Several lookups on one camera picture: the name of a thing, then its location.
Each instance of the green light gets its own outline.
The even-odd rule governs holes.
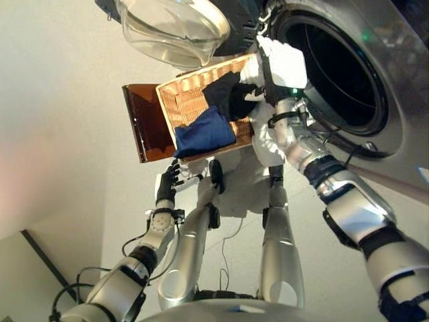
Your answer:
[[[363,32],[361,34],[361,39],[363,42],[368,42],[371,39],[371,34],[369,32]]]

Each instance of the blue cloth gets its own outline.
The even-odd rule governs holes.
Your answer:
[[[216,106],[210,106],[189,126],[176,127],[177,150],[174,157],[183,158],[213,151],[235,142],[235,136],[225,116]]]

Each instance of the clothing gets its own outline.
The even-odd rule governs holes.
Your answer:
[[[239,81],[239,72],[228,72],[202,91],[207,103],[216,105],[227,121],[247,117],[257,104],[255,101],[245,100],[246,95],[257,88],[256,85],[241,84]]]
[[[255,135],[252,146],[258,160],[263,166],[279,166],[285,163],[286,157],[275,142],[274,129],[268,128],[268,120],[273,116],[274,108],[261,101],[250,114],[250,121]]]
[[[225,116],[210,106],[189,126],[176,127],[175,158],[184,158],[213,151],[235,142],[235,135]]]

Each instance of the laundry basket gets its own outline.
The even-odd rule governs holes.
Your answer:
[[[228,72],[239,72],[252,55],[254,54],[241,56],[206,67],[156,87],[162,112],[166,118],[167,126],[176,149],[177,143],[174,128],[181,125],[189,125],[204,110],[208,109],[208,104],[202,90]],[[253,130],[249,118],[246,117],[245,119],[230,122],[230,124],[235,134],[236,141],[234,144],[211,152],[185,157],[183,161],[195,161],[250,145]]]

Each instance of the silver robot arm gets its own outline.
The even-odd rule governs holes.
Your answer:
[[[389,321],[422,321],[429,313],[429,252],[396,227],[390,206],[347,170],[306,128],[306,102],[286,98],[271,124],[288,162],[326,204],[323,217],[340,242],[361,251]]]
[[[156,209],[147,233],[138,245],[91,290],[85,303],[65,314],[55,312],[50,321],[132,322],[145,301],[149,278],[164,257],[174,237],[175,216],[172,188],[177,181],[177,160],[162,175]]]

